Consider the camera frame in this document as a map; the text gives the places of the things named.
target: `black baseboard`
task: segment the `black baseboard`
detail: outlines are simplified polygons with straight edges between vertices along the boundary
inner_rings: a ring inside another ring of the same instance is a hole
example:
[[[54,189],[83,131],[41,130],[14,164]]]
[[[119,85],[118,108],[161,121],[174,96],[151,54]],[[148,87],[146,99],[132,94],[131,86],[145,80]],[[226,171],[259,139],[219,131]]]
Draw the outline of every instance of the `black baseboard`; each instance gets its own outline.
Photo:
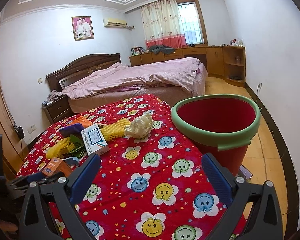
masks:
[[[39,140],[40,136],[42,135],[43,133],[40,133],[31,143],[29,143],[27,146],[28,146],[28,150],[31,151],[32,147],[35,145],[35,143],[37,142],[37,140]]]
[[[257,95],[253,92],[253,90],[245,84],[245,89],[248,91],[250,96],[252,97],[253,101],[256,101]],[[298,227],[299,221],[299,191],[298,191],[298,183],[296,173],[293,167],[293,163],[291,160],[291,156],[289,150],[287,148],[286,143],[283,140],[283,137],[275,124],[274,120],[272,119],[271,115],[269,114],[266,107],[258,98],[257,105],[261,108],[261,114],[263,118],[266,120],[266,123],[269,129],[273,132],[273,139],[277,146],[283,171],[284,177],[286,179],[287,185],[287,196],[288,196],[288,213],[287,213],[287,227],[284,239],[289,239],[296,231]]]

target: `orange packaging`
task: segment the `orange packaging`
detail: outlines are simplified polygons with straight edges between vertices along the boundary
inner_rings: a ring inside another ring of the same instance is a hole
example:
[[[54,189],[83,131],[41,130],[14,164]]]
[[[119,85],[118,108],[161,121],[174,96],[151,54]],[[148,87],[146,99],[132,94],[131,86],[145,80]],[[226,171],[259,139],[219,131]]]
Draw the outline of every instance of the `orange packaging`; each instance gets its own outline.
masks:
[[[75,123],[80,123],[82,124],[82,126],[84,128],[88,128],[89,126],[92,125],[92,122],[89,121],[88,119],[84,118],[83,116],[80,116],[78,117],[77,119],[74,119],[70,124],[68,124],[67,126],[69,125],[72,125],[72,124],[75,124]]]
[[[51,176],[58,171],[62,171],[66,177],[69,177],[69,175],[72,172],[72,169],[64,160],[54,157],[43,169],[42,173],[47,176]]]

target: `red floral bedspread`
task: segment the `red floral bedspread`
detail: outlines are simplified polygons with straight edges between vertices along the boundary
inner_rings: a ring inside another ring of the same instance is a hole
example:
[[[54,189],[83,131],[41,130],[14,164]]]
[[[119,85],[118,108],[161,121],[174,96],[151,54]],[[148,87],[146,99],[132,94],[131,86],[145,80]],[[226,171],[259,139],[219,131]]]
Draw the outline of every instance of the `red floral bedspread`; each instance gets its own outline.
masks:
[[[154,128],[143,139],[117,138],[101,156],[101,169],[83,201],[76,205],[96,239],[204,239],[226,206],[201,168],[201,153],[171,122],[170,107],[153,95],[129,98],[51,125],[37,141],[18,175],[41,171],[45,153],[59,139],[58,129],[83,115],[112,123],[150,112]],[[70,237],[52,205],[63,238]],[[234,234],[244,226],[242,217]]]

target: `tile floor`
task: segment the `tile floor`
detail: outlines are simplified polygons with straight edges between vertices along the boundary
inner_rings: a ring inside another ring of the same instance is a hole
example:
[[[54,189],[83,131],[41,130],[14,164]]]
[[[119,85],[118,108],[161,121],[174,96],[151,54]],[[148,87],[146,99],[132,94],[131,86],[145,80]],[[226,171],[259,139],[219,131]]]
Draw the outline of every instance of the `tile floor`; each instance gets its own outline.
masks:
[[[251,98],[245,88],[229,85],[219,78],[208,77],[205,94],[237,94]],[[283,223],[283,234],[287,223],[287,188],[277,147],[266,121],[261,117],[258,133],[251,141],[243,165],[253,174],[252,183],[263,184],[265,180],[271,180],[277,191]],[[244,216],[248,218],[252,203],[248,203]]]

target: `picture frame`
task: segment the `picture frame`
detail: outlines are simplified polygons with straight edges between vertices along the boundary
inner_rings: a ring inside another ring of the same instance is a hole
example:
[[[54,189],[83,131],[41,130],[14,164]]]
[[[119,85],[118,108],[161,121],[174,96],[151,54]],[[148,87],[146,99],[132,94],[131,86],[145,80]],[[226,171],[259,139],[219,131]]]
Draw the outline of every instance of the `picture frame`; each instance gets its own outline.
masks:
[[[75,41],[94,39],[91,16],[71,17]]]

